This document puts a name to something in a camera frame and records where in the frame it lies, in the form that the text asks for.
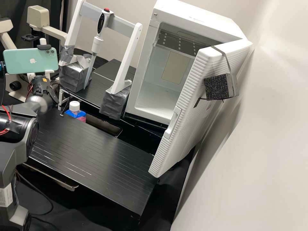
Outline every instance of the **bottle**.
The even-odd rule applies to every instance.
[[[86,122],[86,113],[80,110],[80,103],[78,101],[70,102],[70,109],[65,112],[69,116],[76,118],[82,122]]]

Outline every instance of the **black curtain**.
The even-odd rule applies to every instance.
[[[13,23],[13,29],[8,32],[17,48],[31,48],[30,42],[25,42],[21,36],[31,33],[30,26],[27,24],[27,8],[32,5],[40,5],[49,10],[50,26],[60,28],[60,13],[62,0],[1,0],[0,15],[9,17]],[[46,37],[47,43],[57,49],[59,52],[59,40],[52,37]],[[0,61],[3,60],[3,45],[0,43]]]

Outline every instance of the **smartphone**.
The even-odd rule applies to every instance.
[[[59,68],[57,51],[53,47],[49,50],[37,48],[5,50],[3,57],[9,74],[56,71]]]

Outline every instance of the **open fridge door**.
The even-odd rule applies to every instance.
[[[251,45],[246,39],[216,45],[226,54],[234,76],[241,68]],[[216,100],[200,100],[195,106],[198,99],[205,95],[204,78],[228,72],[226,59],[220,52],[211,47],[198,51],[149,173],[160,177],[200,141],[205,133],[204,123],[216,103]]]

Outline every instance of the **white bottle cap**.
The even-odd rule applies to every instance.
[[[70,102],[70,111],[79,111],[80,110],[80,103],[78,101]]]

